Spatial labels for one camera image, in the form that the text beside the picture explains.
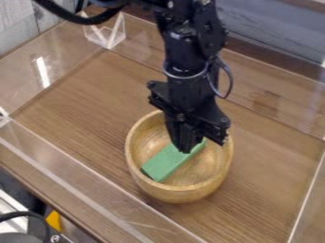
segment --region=bowl rim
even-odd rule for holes
[[[147,121],[147,119],[150,119],[154,116],[158,116],[159,114],[162,114],[162,111],[155,110],[154,112],[151,112],[146,116],[143,116],[138,120],[138,122],[135,123],[135,125],[133,126],[133,128],[129,132],[127,139],[126,139],[126,145],[125,145],[125,151],[126,151],[126,159],[127,159],[129,168],[133,170],[131,174],[135,173],[142,181],[145,181],[147,184],[153,185],[154,187],[157,187],[162,190],[169,190],[169,191],[174,191],[174,192],[196,191],[198,189],[202,189],[202,188],[210,186],[216,181],[220,181],[220,178],[225,178],[225,175],[228,174],[228,171],[230,168],[233,154],[234,154],[233,138],[232,138],[232,136],[229,136],[229,140],[226,141],[225,145],[221,147],[222,152],[224,152],[224,157],[225,157],[225,147],[229,149],[229,157],[225,158],[225,160],[222,162],[224,173],[220,173],[216,177],[209,178],[208,180],[205,180],[197,184],[188,185],[188,186],[176,186],[176,185],[162,184],[162,183],[157,182],[154,179],[149,178],[139,171],[137,164],[135,164],[135,160],[133,158],[133,153],[131,153],[131,141],[134,138],[135,131],[138,130],[139,126]]]

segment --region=robotic arm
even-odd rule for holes
[[[149,82],[149,101],[165,114],[169,135],[180,151],[189,153],[204,137],[222,145],[230,119],[218,108],[214,97],[225,99],[229,96],[234,78],[218,57],[228,31],[217,16],[216,0],[90,0],[109,8],[90,19],[73,16],[52,1],[35,1],[54,13],[61,11],[59,16],[78,24],[103,23],[131,2],[154,11],[165,41],[162,69],[168,83]],[[230,78],[225,96],[218,92],[221,68]]]

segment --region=wooden table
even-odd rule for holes
[[[70,24],[63,27],[78,28]],[[146,82],[165,80],[157,70],[163,48],[147,24],[131,22],[130,29],[122,46],[115,51],[95,51],[12,114],[14,119],[98,173],[97,177],[78,171],[70,174],[98,201],[114,200],[114,193],[94,188],[105,177],[208,242],[288,242],[324,153],[324,84],[225,50],[225,60],[237,76],[232,99],[218,101],[234,123],[230,174],[206,199],[186,205],[162,203],[135,185],[123,147],[133,125],[154,110],[147,104]],[[142,59],[141,64],[121,53],[141,50],[143,43],[134,37],[143,29],[153,34],[154,44],[150,42],[147,48],[147,60],[153,62]],[[78,194],[66,190],[69,185],[63,188],[4,145],[0,152],[2,167],[99,241],[137,242],[90,209]],[[47,158],[42,151],[36,156]],[[55,162],[51,166],[63,173],[65,168],[58,168]],[[141,218],[134,210],[131,214]],[[324,214],[316,221],[311,219],[305,242],[321,242],[313,239],[325,235],[320,227],[324,219]],[[173,242],[161,237],[162,230],[153,228],[147,235],[157,238],[154,242]]]

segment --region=wooden bowl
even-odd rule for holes
[[[210,140],[205,149],[176,171],[165,182],[157,182],[141,171],[142,164],[170,143],[163,113],[155,111],[133,127],[126,141],[126,158],[134,180],[154,198],[170,203],[186,203],[208,196],[222,183],[232,164],[233,140],[221,147]]]

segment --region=green sponge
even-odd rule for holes
[[[163,182],[185,162],[205,148],[206,143],[208,141],[204,140],[197,144],[189,154],[180,152],[174,144],[170,143],[158,155],[142,165],[141,172],[157,182]]]

